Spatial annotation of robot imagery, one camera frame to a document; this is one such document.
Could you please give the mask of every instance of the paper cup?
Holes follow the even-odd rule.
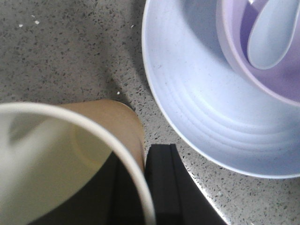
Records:
[[[0,224],[23,225],[82,188],[113,151],[155,224],[143,176],[143,127],[126,105],[100,100],[60,106],[0,105]]]

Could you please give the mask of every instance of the lavender bowl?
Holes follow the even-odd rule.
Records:
[[[251,28],[266,2],[267,0],[218,0],[216,23],[219,43],[236,73],[272,97],[300,106],[300,23],[296,27],[289,51],[275,67],[259,70],[247,58]]]

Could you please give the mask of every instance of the black plastic part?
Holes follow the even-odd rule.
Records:
[[[145,176],[157,225],[226,225],[188,174],[174,144],[151,146]]]
[[[174,144],[152,145],[146,162],[157,225],[225,225],[186,171]],[[136,188],[111,154],[74,196],[30,225],[143,225]]]

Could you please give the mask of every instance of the granite countertop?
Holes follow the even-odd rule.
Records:
[[[0,3],[0,102],[49,104],[109,98],[132,107],[146,148],[175,143],[192,178],[230,224],[300,224],[300,179],[267,180],[200,156],[166,122],[147,84],[144,0]]]

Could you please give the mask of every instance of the light blue spoon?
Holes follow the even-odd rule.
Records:
[[[277,65],[289,50],[300,11],[300,0],[269,0],[250,32],[247,55],[257,69]]]

